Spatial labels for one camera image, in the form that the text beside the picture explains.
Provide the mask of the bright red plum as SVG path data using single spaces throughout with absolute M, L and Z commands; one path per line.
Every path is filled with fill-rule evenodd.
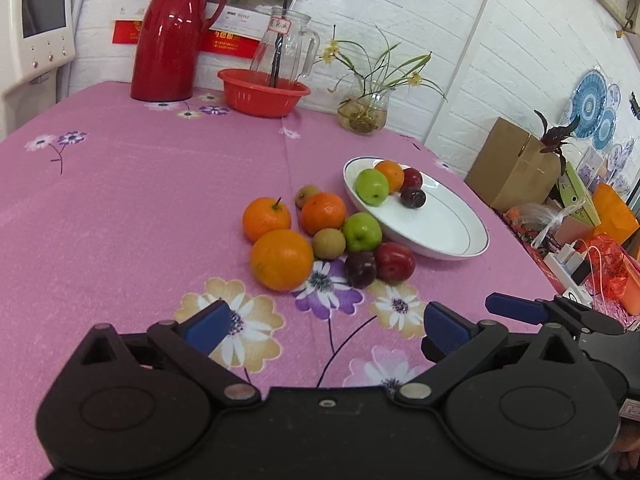
M 412 277 L 416 259 L 412 251 L 394 242 L 384 242 L 374 252 L 376 275 L 387 284 L 399 284 Z

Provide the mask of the dark purple plum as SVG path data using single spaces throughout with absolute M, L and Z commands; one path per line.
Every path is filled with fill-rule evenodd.
M 378 270 L 373 252 L 352 252 L 345 260 L 346 278 L 352 287 L 363 289 L 371 285 Z

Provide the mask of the large orange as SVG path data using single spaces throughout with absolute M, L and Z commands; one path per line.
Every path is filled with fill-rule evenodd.
M 268 232 L 250 251 L 250 270 L 255 280 L 275 292 L 290 292 L 303 285 L 313 265 L 311 244 L 292 230 Z

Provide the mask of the green apple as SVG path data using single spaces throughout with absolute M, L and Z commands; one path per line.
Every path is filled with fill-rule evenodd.
M 348 217 L 342 232 L 348 252 L 373 252 L 382 243 L 381 226 L 368 212 L 357 212 Z
M 390 194 L 387 178 L 381 171 L 373 168 L 360 171 L 354 190 L 360 200 L 369 206 L 380 206 Z

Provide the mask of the dark red plum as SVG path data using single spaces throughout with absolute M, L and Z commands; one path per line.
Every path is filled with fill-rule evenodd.
M 419 209 L 426 203 L 426 194 L 422 188 L 405 188 L 400 193 L 400 202 L 409 209 Z

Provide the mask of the brown kiwi fruit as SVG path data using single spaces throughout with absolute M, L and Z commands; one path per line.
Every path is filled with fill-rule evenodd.
M 317 259 L 334 260 L 344 254 L 346 240 L 341 230 L 327 228 L 314 234 L 311 246 Z

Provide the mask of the orange tangerine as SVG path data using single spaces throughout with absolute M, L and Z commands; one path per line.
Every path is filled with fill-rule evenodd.
M 300 226 L 310 236 L 324 229 L 341 229 L 347 217 L 344 200 L 332 193 L 318 193 L 304 203 Z

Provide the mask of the white power strip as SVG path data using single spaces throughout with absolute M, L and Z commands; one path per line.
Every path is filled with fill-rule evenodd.
M 592 274 L 588 257 L 575 250 L 572 245 L 564 245 L 555 254 L 549 252 L 544 257 L 544 265 L 555 278 L 555 288 L 560 295 L 578 304 L 592 306 L 592 296 L 585 288 L 585 282 Z

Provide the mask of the white plastic bag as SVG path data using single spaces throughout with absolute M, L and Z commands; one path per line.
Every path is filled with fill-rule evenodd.
M 506 212 L 506 220 L 516 229 L 516 232 L 527 234 L 528 244 L 533 249 L 541 248 L 549 235 L 553 235 L 561 226 L 565 218 L 582 209 L 586 200 L 559 210 L 541 204 L 521 204 L 511 207 Z

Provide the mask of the white round plate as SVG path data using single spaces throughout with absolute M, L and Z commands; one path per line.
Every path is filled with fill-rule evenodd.
M 438 260 L 465 260 L 487 252 L 490 237 L 480 217 L 454 191 L 428 174 L 422 176 L 426 202 L 418 209 L 401 205 L 397 196 L 387 197 L 380 206 L 363 202 L 355 190 L 358 174 L 380 160 L 361 156 L 345 162 L 343 181 L 355 208 L 372 214 L 387 238 Z

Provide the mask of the pink floral tablecloth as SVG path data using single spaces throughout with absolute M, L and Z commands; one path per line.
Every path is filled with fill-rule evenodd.
M 406 284 L 349 287 L 341 263 L 316 263 L 292 294 L 250 273 L 245 207 L 292 205 L 307 184 L 345 192 L 358 156 L 419 169 L 482 219 L 483 255 L 419 258 Z M 126 84 L 78 92 L 1 145 L 1 474 L 49 471 L 35 414 L 88 329 L 122 333 L 182 320 L 216 299 L 233 328 L 214 359 L 259 389 L 395 385 L 427 368 L 422 313 L 438 301 L 477 321 L 492 292 L 548 298 L 553 288 L 522 245 L 419 141 L 356 136 L 329 115 L 260 119 L 200 91 L 178 104 L 130 98 Z

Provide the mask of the red plum on plate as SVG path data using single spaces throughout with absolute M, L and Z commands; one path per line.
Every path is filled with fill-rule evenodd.
M 404 182 L 401 185 L 401 192 L 407 188 L 422 188 L 423 178 L 419 170 L 408 167 L 404 169 Z

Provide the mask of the dark purple plant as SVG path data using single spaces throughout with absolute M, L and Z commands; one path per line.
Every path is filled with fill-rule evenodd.
M 544 117 L 544 114 L 539 110 L 534 110 L 534 113 L 540 119 L 542 130 L 544 130 L 540 138 L 540 142 L 544 146 L 540 150 L 541 153 L 553 153 L 558 156 L 560 160 L 560 174 L 565 174 L 566 158 L 563 155 L 562 147 L 579 126 L 580 116 L 577 115 L 568 125 L 554 126 L 550 128 L 548 120 Z

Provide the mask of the clear glass pitcher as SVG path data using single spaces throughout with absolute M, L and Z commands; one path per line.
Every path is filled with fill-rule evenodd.
M 289 89 L 314 67 L 319 35 L 310 28 L 311 17 L 282 6 L 271 8 L 265 35 L 258 44 L 250 76 L 267 87 Z

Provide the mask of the white water dispenser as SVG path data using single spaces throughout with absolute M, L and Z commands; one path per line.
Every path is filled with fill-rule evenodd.
M 76 56 L 70 0 L 1 0 L 1 137 L 56 103 Z

